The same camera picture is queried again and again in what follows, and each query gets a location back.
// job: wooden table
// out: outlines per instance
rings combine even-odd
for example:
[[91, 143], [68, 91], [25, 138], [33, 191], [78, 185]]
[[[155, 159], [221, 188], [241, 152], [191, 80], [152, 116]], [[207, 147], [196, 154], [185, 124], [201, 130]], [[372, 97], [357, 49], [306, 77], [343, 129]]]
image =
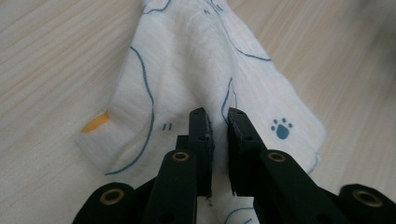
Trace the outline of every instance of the wooden table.
[[[313, 177], [396, 201], [396, 4], [232, 0], [325, 124]], [[77, 148], [103, 112], [141, 14], [137, 0], [0, 1], [0, 223], [71, 223], [111, 181]]]

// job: baby blanket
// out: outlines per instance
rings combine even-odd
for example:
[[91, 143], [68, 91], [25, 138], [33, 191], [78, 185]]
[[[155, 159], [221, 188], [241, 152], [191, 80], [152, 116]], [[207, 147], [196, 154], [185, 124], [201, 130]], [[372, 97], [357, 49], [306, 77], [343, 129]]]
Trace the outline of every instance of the baby blanket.
[[114, 96], [78, 145], [104, 174], [137, 188], [158, 174], [199, 107], [215, 152], [213, 196], [198, 199], [198, 223], [258, 223], [252, 199], [231, 193], [229, 107], [247, 113], [268, 148], [289, 153], [308, 173], [318, 164], [322, 124], [225, 0], [145, 1]]

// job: table surface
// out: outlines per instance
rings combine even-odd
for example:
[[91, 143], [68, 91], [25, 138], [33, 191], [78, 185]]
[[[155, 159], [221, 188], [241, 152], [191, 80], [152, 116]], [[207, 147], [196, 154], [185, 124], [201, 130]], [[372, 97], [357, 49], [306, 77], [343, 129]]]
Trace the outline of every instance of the table surface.
[[[396, 3], [232, 0], [324, 123], [313, 177], [396, 201]], [[0, 223], [71, 223], [111, 181], [75, 144], [117, 85], [136, 0], [0, 0]]]

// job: light wood surface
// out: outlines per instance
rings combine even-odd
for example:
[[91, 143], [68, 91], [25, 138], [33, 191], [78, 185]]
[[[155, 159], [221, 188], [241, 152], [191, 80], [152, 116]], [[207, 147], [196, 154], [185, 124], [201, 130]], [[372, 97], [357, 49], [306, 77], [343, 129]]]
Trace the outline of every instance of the light wood surface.
[[[326, 126], [313, 177], [396, 201], [396, 4], [232, 0]], [[106, 109], [140, 1], [0, 1], [0, 223], [71, 223], [111, 179], [75, 145]]]

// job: black plastic part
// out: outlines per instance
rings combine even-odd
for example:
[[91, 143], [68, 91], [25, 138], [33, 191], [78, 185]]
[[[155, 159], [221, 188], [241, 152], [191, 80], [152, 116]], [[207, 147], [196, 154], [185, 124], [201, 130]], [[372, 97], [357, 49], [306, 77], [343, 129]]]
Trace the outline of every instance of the black plastic part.
[[195, 223], [195, 174], [196, 157], [193, 152], [168, 152], [163, 158], [142, 223]]
[[258, 172], [262, 174], [263, 189], [257, 195], [256, 213], [265, 212], [262, 209], [266, 204], [260, 204], [260, 200], [267, 197], [283, 223], [350, 223], [292, 156], [267, 150], [261, 154], [261, 163]]
[[233, 194], [254, 196], [261, 177], [260, 154], [267, 149], [247, 114], [230, 108], [228, 112], [229, 178]]
[[195, 153], [197, 164], [198, 196], [212, 195], [212, 161], [215, 144], [212, 126], [203, 108], [190, 112], [188, 150]]
[[339, 201], [354, 223], [396, 223], [396, 204], [376, 189], [346, 185], [340, 190]]
[[[118, 197], [122, 191], [122, 198], [113, 204], [104, 204], [101, 197], [108, 191], [119, 189], [113, 193], [106, 194], [108, 202], [114, 200], [111, 197]], [[130, 201], [133, 197], [134, 189], [122, 183], [110, 183], [97, 189], [79, 210], [73, 224], [124, 224], [131, 221]]]

